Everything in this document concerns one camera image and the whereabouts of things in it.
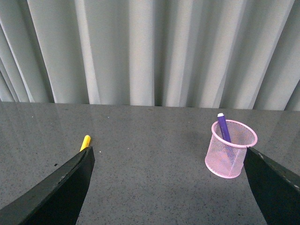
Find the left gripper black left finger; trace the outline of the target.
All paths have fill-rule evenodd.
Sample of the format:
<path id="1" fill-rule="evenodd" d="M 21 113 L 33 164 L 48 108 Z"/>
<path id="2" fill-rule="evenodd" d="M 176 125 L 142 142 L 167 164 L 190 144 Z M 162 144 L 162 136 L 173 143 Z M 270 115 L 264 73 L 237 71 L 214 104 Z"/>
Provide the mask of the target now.
<path id="1" fill-rule="evenodd" d="M 28 192 L 0 210 L 2 225 L 74 225 L 90 186 L 92 147 L 80 151 Z"/>

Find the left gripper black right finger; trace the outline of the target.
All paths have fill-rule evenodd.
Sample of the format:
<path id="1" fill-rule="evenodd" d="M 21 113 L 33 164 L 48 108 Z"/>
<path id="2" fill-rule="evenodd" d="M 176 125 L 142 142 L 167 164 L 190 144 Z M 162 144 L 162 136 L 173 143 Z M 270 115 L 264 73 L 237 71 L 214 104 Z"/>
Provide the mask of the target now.
<path id="1" fill-rule="evenodd" d="M 269 225 L 300 223 L 300 176 L 254 148 L 244 159 L 247 179 Z"/>

